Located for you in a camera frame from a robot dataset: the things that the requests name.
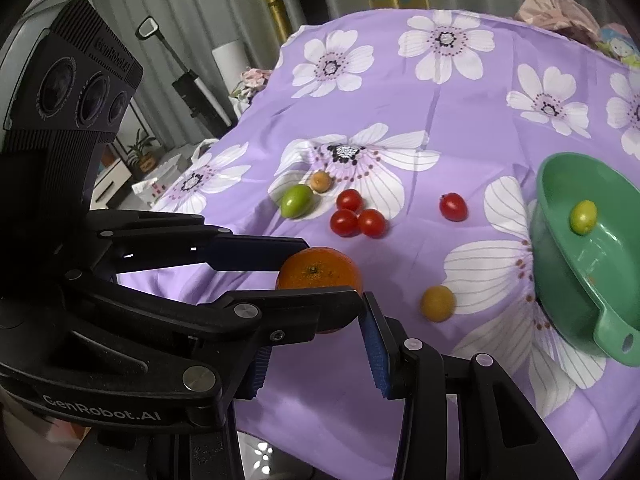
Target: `camera lens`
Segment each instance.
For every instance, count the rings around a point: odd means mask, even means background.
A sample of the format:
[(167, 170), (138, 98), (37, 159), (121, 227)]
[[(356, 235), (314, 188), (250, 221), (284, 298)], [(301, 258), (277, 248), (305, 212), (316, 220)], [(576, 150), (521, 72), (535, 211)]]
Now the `camera lens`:
[(125, 92), (120, 92), (109, 109), (109, 124), (113, 123), (113, 121), (120, 117), (126, 107), (127, 94)]
[(103, 74), (94, 76), (82, 92), (78, 107), (78, 121), (83, 126), (89, 126), (102, 110), (109, 92), (109, 81)]
[(66, 102), (74, 84), (74, 65), (71, 58), (60, 59), (52, 66), (40, 85), (40, 110), (49, 117)]

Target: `drawer handle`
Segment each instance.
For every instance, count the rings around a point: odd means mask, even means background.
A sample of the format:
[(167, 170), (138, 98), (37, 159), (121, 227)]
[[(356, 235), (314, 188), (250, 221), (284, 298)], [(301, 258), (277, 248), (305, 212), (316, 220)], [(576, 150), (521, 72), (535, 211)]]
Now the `drawer handle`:
[(109, 190), (114, 186), (114, 184), (115, 184), (115, 182), (112, 180), (110, 182), (110, 184), (104, 189), (104, 191), (102, 193), (100, 193), (98, 198), (95, 199), (95, 203), (100, 202), (100, 200), (103, 199), (103, 197), (109, 192)]

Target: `paper roll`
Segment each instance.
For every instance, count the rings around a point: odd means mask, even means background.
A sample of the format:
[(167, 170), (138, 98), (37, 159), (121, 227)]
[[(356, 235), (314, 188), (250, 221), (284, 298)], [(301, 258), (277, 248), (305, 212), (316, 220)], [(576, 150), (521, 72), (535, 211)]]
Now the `paper roll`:
[(235, 40), (221, 45), (214, 48), (211, 53), (225, 82), (226, 91), (231, 92), (240, 82), (241, 73), (249, 68), (249, 60), (244, 53), (242, 41)]

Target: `white drawer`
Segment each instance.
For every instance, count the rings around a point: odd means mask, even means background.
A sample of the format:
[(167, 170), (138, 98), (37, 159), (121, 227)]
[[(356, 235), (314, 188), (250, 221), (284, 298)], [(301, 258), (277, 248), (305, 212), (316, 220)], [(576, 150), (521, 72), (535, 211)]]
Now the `white drawer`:
[(129, 168), (119, 158), (102, 180), (95, 185), (91, 196), (91, 209), (107, 209), (107, 202), (130, 176)]

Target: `potted plant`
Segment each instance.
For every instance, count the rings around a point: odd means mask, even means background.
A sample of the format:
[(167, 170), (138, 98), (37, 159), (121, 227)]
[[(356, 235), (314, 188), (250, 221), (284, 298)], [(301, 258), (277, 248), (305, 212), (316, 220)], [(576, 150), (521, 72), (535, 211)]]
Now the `potted plant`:
[(154, 140), (156, 140), (155, 137), (144, 137), (141, 139), (139, 128), (136, 133), (136, 142), (128, 146), (132, 151), (129, 155), (129, 163), (137, 165), (142, 173), (148, 173), (155, 168), (158, 163), (152, 153), (145, 153), (147, 148), (151, 148), (153, 146)]

